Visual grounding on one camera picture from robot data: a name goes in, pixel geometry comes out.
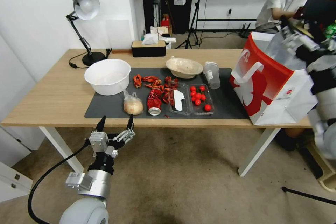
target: red can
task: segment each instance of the red can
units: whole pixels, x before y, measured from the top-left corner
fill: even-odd
[[[147,99],[148,113],[152,116],[159,115],[161,113],[161,96],[162,91],[160,89],[152,89]]]

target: man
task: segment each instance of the man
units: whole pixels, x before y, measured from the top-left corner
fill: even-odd
[[[292,18],[296,11],[304,6],[307,0],[267,0],[255,24],[257,32],[279,32],[280,17]]]

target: beige bowl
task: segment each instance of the beige bowl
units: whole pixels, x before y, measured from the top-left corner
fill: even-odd
[[[166,61],[166,67],[170,69],[174,76],[182,79],[192,79],[203,71],[200,63],[191,59],[175,57],[171,57]]]

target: white plastic bowl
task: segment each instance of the white plastic bowl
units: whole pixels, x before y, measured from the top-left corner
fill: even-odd
[[[127,88],[130,82],[130,65],[121,59],[105,59],[91,65],[84,79],[101,95],[114,95]]]

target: white cloth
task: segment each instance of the white cloth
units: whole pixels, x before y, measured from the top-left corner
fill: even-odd
[[[280,8],[283,11],[296,12],[307,0],[267,0],[257,17],[255,26],[264,25],[269,22],[278,24],[279,20],[272,18],[272,8]]]

